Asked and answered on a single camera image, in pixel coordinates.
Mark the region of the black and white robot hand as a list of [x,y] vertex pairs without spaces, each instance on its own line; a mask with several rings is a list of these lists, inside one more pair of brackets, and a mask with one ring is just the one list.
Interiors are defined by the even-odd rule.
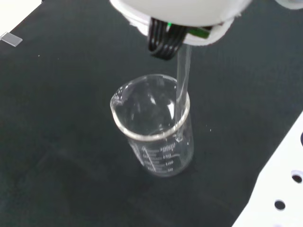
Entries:
[[249,0],[112,0],[111,5],[147,37],[151,56],[172,59],[183,44],[220,40]]

